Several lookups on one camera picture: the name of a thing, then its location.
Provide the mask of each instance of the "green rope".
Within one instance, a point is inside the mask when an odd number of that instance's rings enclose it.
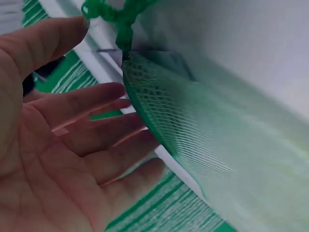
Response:
[[[133,29],[136,17],[148,6],[158,0],[126,0],[123,9],[118,10],[105,3],[105,0],[86,0],[82,12],[87,19],[102,17],[105,21],[114,23],[118,34],[116,45],[123,52],[131,50]]]

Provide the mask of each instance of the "green mesh bag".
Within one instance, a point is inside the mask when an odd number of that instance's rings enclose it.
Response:
[[[139,53],[123,63],[124,84],[135,109],[166,150],[190,174],[224,181],[233,174],[211,139],[204,88]]]
[[[183,64],[171,67],[164,56],[130,51],[131,25],[155,1],[132,2],[137,10],[100,1],[104,7],[91,11],[85,4],[85,13],[117,25],[123,81],[152,133],[238,230],[308,231],[308,125],[233,79],[210,77],[201,85],[179,71]]]

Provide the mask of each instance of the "white surface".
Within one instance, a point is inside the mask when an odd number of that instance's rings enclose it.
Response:
[[[308,12],[307,0],[166,0],[142,24],[152,45],[208,58],[309,120]]]
[[[22,28],[24,14],[23,0],[0,1],[0,34]]]

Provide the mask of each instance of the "mesh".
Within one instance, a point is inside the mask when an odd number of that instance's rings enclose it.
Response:
[[[132,53],[123,64],[125,85],[137,111],[167,151],[190,173],[223,182],[233,175],[204,123],[204,89]]]
[[[123,72],[139,115],[223,218],[240,231],[308,231],[309,153],[287,123],[273,126],[280,116],[265,119],[271,108],[252,114],[138,53]]]

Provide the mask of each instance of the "striped floor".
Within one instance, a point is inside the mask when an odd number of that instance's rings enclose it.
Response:
[[[24,25],[47,18],[37,0],[26,0]],[[61,93],[96,84],[96,80],[74,52],[46,83],[44,92]],[[108,116],[120,114],[113,112]],[[107,232],[233,232],[174,173],[166,169],[160,183],[135,206],[112,221]]]

